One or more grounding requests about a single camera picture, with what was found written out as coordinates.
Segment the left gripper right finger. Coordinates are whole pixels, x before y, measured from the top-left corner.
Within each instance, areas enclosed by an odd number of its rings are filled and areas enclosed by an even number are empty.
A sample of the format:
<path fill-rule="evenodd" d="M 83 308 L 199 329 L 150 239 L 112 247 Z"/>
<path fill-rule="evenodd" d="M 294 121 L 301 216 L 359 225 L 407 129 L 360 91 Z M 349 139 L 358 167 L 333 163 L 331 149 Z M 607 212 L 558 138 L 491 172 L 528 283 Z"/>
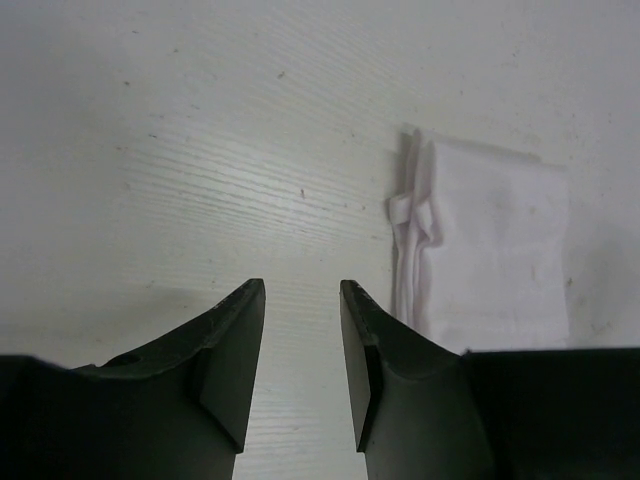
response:
<path fill-rule="evenodd" d="M 635 479 L 635 348 L 452 353 L 340 284 L 356 448 L 372 479 Z"/>

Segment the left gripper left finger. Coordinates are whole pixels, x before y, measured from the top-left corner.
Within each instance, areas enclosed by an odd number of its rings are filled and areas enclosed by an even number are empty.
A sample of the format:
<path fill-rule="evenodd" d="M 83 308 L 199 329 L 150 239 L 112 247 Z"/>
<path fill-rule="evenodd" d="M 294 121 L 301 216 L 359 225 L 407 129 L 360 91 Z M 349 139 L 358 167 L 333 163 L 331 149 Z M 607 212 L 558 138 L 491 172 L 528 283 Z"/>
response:
<path fill-rule="evenodd" d="M 101 366 L 1 359 L 5 479 L 229 479 L 264 326 L 250 279 L 212 309 Z"/>

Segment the white tank top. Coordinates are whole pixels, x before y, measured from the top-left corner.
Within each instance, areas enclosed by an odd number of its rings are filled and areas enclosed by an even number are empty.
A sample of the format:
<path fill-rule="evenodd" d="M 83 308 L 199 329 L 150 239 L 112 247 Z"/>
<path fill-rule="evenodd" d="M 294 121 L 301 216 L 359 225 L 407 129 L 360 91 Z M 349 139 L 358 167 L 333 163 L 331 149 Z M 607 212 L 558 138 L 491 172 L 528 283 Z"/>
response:
<path fill-rule="evenodd" d="M 444 348 L 562 348 L 565 172 L 492 146 L 414 132 L 388 202 L 395 317 Z"/>

